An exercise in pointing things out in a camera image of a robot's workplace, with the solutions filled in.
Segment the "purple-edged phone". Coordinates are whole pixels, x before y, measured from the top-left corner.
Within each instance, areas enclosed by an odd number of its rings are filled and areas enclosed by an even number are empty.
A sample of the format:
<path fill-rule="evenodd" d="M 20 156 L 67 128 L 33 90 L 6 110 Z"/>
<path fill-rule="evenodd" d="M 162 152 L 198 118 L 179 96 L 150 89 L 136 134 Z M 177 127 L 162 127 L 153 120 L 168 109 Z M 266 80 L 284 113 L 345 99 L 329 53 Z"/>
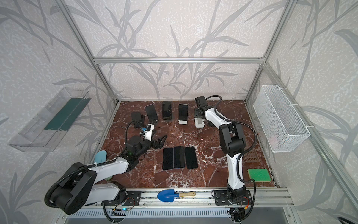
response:
<path fill-rule="evenodd" d="M 172 170 L 173 163 L 174 163 L 173 159 L 174 159 L 173 147 L 164 148 L 163 149 L 162 169 L 163 170 Z"/>

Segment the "blue-edged phone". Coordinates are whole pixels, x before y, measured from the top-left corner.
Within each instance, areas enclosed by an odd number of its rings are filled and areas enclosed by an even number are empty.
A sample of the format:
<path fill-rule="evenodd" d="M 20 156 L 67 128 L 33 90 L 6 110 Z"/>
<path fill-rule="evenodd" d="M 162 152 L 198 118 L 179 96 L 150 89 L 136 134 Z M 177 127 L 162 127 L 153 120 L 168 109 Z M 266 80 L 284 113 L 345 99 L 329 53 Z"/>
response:
<path fill-rule="evenodd" d="M 176 146 L 173 148 L 174 158 L 173 167 L 181 169 L 185 167 L 185 148 L 183 146 Z"/>

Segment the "black folding stand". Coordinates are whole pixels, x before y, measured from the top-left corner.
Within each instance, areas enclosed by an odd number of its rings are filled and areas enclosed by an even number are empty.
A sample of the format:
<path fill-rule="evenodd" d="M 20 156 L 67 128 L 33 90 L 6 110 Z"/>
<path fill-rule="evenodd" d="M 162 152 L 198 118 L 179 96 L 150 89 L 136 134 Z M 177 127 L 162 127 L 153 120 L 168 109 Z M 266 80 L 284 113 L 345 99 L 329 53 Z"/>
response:
<path fill-rule="evenodd" d="M 218 127 L 217 126 L 217 121 L 214 119 L 214 120 L 208 120 L 208 125 L 211 126 L 211 127 Z"/>
<path fill-rule="evenodd" d="M 140 124 L 140 125 L 137 123 L 133 124 L 135 128 L 140 128 L 144 126 L 145 117 L 140 112 L 132 112 L 131 118 L 132 120 L 135 120 Z"/>

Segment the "pink-edged phone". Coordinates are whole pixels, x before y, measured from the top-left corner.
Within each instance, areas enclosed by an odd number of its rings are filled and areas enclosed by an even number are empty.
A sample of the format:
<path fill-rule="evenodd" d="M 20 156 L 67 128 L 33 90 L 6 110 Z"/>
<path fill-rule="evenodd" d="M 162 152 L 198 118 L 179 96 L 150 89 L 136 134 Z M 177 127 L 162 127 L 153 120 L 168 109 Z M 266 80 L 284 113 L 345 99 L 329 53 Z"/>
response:
<path fill-rule="evenodd" d="M 159 119 L 154 104 L 145 106 L 145 112 L 150 123 L 158 123 Z"/>

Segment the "dark phone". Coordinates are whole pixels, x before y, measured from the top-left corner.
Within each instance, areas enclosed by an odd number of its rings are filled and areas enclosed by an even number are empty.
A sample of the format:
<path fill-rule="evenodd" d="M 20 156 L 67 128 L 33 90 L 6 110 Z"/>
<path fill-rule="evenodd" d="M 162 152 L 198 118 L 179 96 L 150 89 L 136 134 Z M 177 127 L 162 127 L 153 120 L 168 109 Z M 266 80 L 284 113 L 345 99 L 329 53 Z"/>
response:
<path fill-rule="evenodd" d="M 198 168 L 198 161 L 197 161 L 195 147 L 186 147 L 185 148 L 185 159 L 186 159 L 187 169 Z"/>

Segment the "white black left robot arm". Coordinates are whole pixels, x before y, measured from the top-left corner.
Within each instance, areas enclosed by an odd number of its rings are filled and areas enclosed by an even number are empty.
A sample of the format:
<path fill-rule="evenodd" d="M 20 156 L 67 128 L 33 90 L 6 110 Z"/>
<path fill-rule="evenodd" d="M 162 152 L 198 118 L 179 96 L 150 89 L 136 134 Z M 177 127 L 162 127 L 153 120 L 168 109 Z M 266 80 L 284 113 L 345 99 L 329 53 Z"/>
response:
<path fill-rule="evenodd" d="M 157 140 L 147 140 L 133 136 L 126 143 L 124 151 L 110 161 L 84 165 L 74 163 L 45 194 L 44 202 L 48 207 L 60 208 L 71 215 L 82 207 L 100 201 L 117 201 L 125 197 L 125 187 L 119 183 L 99 184 L 114 175 L 132 171 L 150 149 L 163 148 L 167 136 Z"/>

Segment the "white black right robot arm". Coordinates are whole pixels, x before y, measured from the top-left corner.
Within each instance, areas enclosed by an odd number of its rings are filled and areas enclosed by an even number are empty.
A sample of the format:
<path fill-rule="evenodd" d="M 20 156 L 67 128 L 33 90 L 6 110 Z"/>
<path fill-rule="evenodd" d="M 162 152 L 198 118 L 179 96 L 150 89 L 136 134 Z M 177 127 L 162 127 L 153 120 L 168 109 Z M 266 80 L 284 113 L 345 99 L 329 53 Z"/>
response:
<path fill-rule="evenodd" d="M 228 188 L 237 190 L 243 188 L 242 158 L 241 154 L 246 147 L 242 125 L 229 121 L 216 108 L 207 103 L 204 96 L 195 99 L 199 109 L 199 115 L 211 122 L 219 129 L 220 146 L 227 157 L 228 164 Z"/>

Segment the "white stand right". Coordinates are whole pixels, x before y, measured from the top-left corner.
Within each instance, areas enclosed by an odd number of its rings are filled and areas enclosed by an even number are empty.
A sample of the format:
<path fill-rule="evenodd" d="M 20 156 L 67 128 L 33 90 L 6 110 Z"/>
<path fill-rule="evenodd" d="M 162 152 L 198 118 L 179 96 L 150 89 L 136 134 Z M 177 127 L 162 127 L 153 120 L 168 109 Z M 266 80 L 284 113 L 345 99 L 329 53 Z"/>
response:
<path fill-rule="evenodd" d="M 200 118 L 200 117 L 195 117 L 194 121 L 195 121 L 196 128 L 204 128 L 205 127 L 205 119 Z"/>

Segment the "brown slotted tray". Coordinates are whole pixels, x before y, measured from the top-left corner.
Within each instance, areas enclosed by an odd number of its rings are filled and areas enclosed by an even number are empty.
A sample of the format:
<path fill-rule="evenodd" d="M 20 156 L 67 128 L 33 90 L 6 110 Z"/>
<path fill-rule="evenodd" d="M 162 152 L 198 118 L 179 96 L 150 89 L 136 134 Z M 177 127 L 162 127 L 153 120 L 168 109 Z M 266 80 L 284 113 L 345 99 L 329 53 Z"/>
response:
<path fill-rule="evenodd" d="M 247 152 L 244 155 L 244 159 L 247 163 L 257 163 L 260 162 L 260 158 L 255 149 L 252 149 L 250 152 Z"/>

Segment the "green sponge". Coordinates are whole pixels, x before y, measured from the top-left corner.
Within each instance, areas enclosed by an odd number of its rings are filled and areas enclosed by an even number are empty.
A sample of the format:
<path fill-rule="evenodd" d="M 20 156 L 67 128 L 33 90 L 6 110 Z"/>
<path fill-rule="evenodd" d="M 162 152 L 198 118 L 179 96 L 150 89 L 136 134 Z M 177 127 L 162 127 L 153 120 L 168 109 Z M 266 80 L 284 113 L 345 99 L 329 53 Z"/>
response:
<path fill-rule="evenodd" d="M 256 182 L 268 183 L 271 181 L 270 173 L 267 169 L 248 169 L 250 179 Z"/>

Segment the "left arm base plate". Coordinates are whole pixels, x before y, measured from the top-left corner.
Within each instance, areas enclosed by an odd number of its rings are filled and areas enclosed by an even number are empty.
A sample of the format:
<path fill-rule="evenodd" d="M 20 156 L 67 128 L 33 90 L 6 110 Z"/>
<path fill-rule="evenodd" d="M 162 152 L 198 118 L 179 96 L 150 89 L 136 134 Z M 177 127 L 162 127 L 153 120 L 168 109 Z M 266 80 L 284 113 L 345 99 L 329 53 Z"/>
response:
<path fill-rule="evenodd" d="M 120 191 L 118 196 L 112 201 L 104 201 L 105 206 L 139 206 L 141 191 Z"/>

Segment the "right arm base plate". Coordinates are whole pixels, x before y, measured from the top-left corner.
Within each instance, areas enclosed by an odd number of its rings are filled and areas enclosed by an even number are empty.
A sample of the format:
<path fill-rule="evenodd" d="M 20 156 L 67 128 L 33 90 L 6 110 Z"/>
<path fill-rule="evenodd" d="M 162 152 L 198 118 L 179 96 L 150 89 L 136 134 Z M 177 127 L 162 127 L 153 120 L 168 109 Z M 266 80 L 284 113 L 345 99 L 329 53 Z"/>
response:
<path fill-rule="evenodd" d="M 245 187 L 237 190 L 213 190 L 212 197 L 215 200 L 215 205 L 242 205 L 247 206 L 252 204 L 252 196 L 249 190 Z"/>

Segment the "clear plastic wall tray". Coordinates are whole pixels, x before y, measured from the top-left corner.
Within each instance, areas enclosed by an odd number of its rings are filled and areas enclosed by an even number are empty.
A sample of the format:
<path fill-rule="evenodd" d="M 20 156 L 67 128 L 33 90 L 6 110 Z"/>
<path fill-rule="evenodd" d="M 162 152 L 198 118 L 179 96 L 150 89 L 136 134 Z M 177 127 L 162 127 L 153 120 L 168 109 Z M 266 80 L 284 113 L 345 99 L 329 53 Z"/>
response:
<path fill-rule="evenodd" d="M 86 90 L 62 88 L 9 145 L 22 152 L 53 152 L 90 100 Z"/>

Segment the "aluminium front rail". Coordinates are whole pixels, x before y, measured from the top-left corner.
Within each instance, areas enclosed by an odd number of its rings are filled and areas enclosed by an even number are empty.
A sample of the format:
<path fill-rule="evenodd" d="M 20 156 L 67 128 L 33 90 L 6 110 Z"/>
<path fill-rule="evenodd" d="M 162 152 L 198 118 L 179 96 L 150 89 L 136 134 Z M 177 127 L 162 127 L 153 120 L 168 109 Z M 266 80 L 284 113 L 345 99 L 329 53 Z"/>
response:
<path fill-rule="evenodd" d="M 176 189 L 176 193 L 194 191 L 195 196 L 177 197 L 172 202 L 162 202 L 157 195 L 163 189 L 130 189 L 127 191 L 128 199 L 122 203 L 105 201 L 106 207 L 134 207 L 134 208 L 209 208 L 209 207 L 240 207 L 251 205 L 248 199 L 253 198 L 254 189 L 246 188 L 248 196 L 241 203 L 230 203 L 226 198 L 224 188 L 188 188 Z M 255 207 L 293 207 L 294 203 L 286 188 L 257 188 L 255 195 Z"/>

